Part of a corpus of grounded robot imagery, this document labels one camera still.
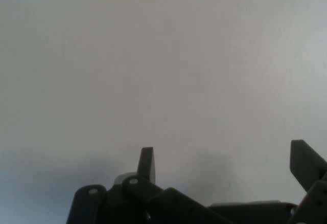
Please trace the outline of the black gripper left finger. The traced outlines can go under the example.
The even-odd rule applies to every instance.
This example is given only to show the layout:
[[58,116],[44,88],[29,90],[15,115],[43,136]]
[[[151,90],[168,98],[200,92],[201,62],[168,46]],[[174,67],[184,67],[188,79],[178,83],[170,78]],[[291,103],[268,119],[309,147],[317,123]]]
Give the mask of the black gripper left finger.
[[89,185],[76,191],[67,223],[229,223],[174,188],[155,184],[153,147],[144,147],[136,172],[122,174],[107,190]]

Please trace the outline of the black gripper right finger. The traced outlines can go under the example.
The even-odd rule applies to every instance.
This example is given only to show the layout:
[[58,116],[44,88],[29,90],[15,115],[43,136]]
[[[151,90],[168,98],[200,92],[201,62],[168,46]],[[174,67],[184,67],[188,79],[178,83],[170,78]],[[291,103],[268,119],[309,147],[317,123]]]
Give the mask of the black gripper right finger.
[[290,171],[306,195],[288,223],[326,223],[326,160],[304,140],[292,140]]

